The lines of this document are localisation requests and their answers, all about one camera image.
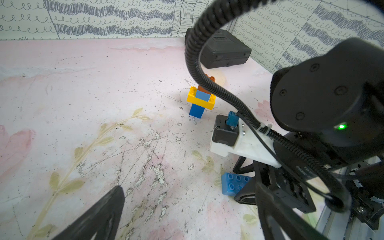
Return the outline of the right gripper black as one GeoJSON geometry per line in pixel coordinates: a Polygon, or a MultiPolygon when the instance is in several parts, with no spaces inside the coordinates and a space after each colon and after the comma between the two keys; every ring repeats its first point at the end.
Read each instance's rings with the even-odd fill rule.
{"type": "Polygon", "coordinates": [[[256,206],[256,195],[252,185],[258,180],[288,207],[304,214],[316,211],[308,187],[283,167],[277,168],[276,159],[264,147],[256,147],[256,150],[247,147],[232,153],[239,156],[233,174],[251,177],[251,180],[234,196],[236,202],[256,206]]]}

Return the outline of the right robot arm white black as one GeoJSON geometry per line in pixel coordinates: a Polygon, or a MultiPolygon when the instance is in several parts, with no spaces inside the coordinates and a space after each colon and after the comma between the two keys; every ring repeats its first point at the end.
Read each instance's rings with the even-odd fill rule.
{"type": "Polygon", "coordinates": [[[384,52],[348,39],[327,54],[277,71],[271,82],[273,117],[288,133],[278,134],[234,99],[252,130],[272,139],[274,159],[292,180],[319,177],[328,187],[326,205],[344,212],[353,195],[332,171],[384,151],[384,52]]]}

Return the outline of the brown square lego brick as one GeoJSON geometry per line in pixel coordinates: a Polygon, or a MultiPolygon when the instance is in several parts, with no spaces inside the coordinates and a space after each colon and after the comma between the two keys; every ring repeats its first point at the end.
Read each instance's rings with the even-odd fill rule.
{"type": "MultiPolygon", "coordinates": [[[[216,82],[215,77],[213,77],[213,76],[208,76],[208,75],[207,75],[207,77],[210,79],[211,82],[213,82],[213,83],[216,82]]],[[[209,95],[211,95],[211,92],[210,92],[209,90],[207,90],[206,86],[207,86],[206,84],[203,85],[203,86],[202,86],[202,85],[199,85],[199,86],[198,86],[198,91],[203,92],[203,93],[205,93],[205,94],[209,94],[209,95]]]]}

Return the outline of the light blue long lego brick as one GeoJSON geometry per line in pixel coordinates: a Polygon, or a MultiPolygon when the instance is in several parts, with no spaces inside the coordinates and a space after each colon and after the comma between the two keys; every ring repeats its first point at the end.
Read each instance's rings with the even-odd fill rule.
{"type": "Polygon", "coordinates": [[[222,193],[234,197],[251,180],[251,177],[224,173],[221,176],[222,193]]]}

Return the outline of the yellow long lego brick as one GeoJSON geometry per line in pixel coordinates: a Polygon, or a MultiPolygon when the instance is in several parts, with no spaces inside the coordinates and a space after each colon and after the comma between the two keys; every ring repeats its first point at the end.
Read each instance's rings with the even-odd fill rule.
{"type": "Polygon", "coordinates": [[[198,89],[196,87],[191,87],[187,96],[187,102],[198,105],[205,109],[212,110],[216,103],[216,96],[211,94],[208,101],[197,98],[198,89]]]}

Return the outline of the light blue square lego brick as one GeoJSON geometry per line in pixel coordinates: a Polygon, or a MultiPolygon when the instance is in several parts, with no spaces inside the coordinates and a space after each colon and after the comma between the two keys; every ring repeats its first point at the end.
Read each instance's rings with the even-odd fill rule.
{"type": "Polygon", "coordinates": [[[197,90],[195,97],[202,101],[208,102],[210,100],[211,94],[197,90]]]}

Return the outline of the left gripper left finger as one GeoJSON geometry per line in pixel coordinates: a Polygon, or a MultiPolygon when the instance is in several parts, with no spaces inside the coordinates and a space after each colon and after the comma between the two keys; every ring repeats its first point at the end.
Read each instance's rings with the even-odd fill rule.
{"type": "Polygon", "coordinates": [[[55,240],[114,240],[125,203],[121,186],[115,186],[55,240]]]}

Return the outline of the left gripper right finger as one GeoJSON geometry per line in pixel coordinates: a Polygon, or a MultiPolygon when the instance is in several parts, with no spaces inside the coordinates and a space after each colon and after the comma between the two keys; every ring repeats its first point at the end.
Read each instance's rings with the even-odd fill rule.
{"type": "Polygon", "coordinates": [[[325,240],[261,183],[255,184],[259,219],[266,240],[325,240]]]}

